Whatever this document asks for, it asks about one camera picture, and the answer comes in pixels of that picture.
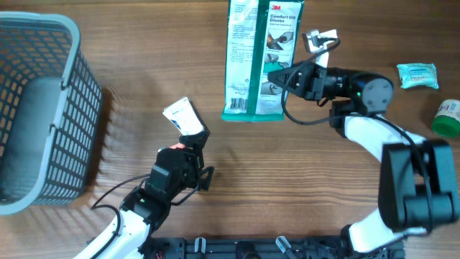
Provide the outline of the light blue wipes packet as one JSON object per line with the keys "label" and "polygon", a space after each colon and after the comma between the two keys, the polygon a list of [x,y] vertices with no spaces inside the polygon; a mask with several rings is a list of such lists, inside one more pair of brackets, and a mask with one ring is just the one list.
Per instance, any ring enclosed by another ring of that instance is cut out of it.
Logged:
{"label": "light blue wipes packet", "polygon": [[426,86],[438,89],[436,67],[432,63],[407,63],[397,65],[401,88],[408,89],[416,86]]}

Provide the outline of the red white small packet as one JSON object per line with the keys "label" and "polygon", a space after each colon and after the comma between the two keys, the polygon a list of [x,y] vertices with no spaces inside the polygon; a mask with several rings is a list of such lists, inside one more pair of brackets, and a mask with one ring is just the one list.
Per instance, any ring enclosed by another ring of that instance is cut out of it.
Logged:
{"label": "red white small packet", "polygon": [[185,148],[185,145],[182,144],[182,143],[177,143],[177,144],[169,146],[169,148],[171,148],[171,149],[183,149],[183,148]]}

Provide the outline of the white blue small box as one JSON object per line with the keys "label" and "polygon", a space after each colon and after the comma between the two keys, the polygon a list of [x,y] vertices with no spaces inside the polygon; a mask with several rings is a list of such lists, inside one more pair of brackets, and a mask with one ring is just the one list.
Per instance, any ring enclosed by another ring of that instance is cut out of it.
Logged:
{"label": "white blue small box", "polygon": [[186,96],[164,108],[163,115],[178,128],[182,135],[196,135],[205,129]]}

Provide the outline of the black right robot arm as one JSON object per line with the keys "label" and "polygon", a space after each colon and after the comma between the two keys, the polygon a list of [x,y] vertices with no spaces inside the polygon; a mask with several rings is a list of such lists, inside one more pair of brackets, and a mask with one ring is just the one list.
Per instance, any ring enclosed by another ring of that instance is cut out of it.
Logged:
{"label": "black right robot arm", "polygon": [[272,71],[270,83],[307,101],[332,103],[327,122],[380,163],[378,207],[340,235],[309,237],[309,258],[402,258],[403,241],[459,220],[451,146],[411,134],[384,118],[392,81],[378,73],[312,62]]}

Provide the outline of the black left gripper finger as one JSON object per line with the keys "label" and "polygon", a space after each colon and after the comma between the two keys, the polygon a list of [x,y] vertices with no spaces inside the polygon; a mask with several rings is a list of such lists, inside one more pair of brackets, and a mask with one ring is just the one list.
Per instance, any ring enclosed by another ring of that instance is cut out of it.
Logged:
{"label": "black left gripper finger", "polygon": [[194,135],[179,136],[179,143],[194,150],[202,150],[206,145],[208,137],[209,132],[204,130]]}
{"label": "black left gripper finger", "polygon": [[199,179],[198,179],[198,190],[199,191],[209,190],[213,173],[214,173],[214,167],[212,166],[204,168],[199,173]]}

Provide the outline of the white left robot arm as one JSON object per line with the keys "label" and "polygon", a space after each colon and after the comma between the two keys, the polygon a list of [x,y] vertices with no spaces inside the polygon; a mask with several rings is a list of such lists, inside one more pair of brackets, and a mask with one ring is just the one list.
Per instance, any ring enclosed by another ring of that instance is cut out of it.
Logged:
{"label": "white left robot arm", "polygon": [[92,209],[115,212],[109,226],[76,255],[77,258],[147,258],[149,238],[170,214],[197,191],[207,191],[214,167],[205,167],[203,148],[209,137],[204,130],[181,135],[175,146],[163,148],[149,174],[121,201],[119,208],[97,200]]}

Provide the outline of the green 3M gloves package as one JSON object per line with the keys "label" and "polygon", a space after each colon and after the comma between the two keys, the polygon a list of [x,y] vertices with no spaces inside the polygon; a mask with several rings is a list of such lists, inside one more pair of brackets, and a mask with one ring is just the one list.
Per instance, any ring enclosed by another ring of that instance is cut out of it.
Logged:
{"label": "green 3M gloves package", "polygon": [[293,64],[304,5],[304,0],[229,1],[224,121],[284,119],[282,88],[267,75]]}

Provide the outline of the green lid jar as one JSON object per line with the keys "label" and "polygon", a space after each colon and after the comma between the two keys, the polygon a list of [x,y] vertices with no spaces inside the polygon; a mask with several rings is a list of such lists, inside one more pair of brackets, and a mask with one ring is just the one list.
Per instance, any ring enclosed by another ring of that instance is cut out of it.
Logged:
{"label": "green lid jar", "polygon": [[443,137],[455,138],[459,136],[459,100],[444,100],[433,119],[431,129]]}

